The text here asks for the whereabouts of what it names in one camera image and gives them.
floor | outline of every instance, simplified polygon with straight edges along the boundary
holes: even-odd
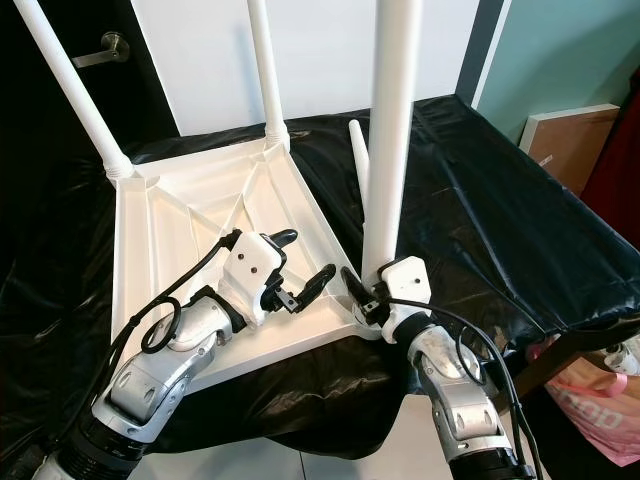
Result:
[[[507,430],[508,418],[503,417]],[[133,480],[424,480],[451,479],[427,397],[408,395],[387,440],[373,455],[342,460],[300,453],[256,439],[144,458]]]

teal wall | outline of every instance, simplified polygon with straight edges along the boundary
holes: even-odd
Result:
[[[518,143],[529,115],[619,105],[640,65],[640,0],[513,0],[478,111]]]

door handle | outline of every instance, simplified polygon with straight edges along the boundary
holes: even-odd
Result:
[[[117,32],[107,32],[100,41],[102,52],[82,55],[71,59],[76,68],[90,67],[99,63],[126,62],[129,59],[129,44]]]

white plastic leg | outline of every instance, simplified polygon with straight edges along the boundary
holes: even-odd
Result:
[[[270,148],[281,143],[289,151],[289,133],[282,117],[267,7],[264,0],[247,0],[247,5],[264,104],[266,147]]]
[[[369,152],[367,152],[367,145],[364,143],[360,123],[358,123],[357,120],[351,120],[349,122],[349,134],[351,136],[353,157],[356,161],[356,172],[358,173],[358,185],[360,186],[362,208],[364,209],[367,205],[367,189],[369,188]]]
[[[422,0],[378,0],[362,279],[395,258],[415,89]]]
[[[89,92],[80,80],[38,2],[36,0],[14,0],[14,3],[47,64],[49,64],[49,68],[82,122],[82,126],[102,157],[104,170],[109,180],[113,182],[119,178],[133,175],[133,165],[113,138],[109,127],[91,100]]]

black tablecloth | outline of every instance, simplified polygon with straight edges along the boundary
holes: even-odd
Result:
[[[364,219],[352,118],[366,137],[368,111],[287,125],[296,165],[359,268]],[[257,125],[129,153],[143,163],[263,134]],[[0,292],[5,464],[59,427],[106,351],[115,193],[99,165],[70,159],[56,172]],[[432,301],[468,317],[505,351],[640,310],[638,252],[456,97],[415,105],[398,255],[424,258]],[[406,385],[393,347],[345,339],[190,395],[155,449],[270,436],[306,451],[363,456],[384,440]]]

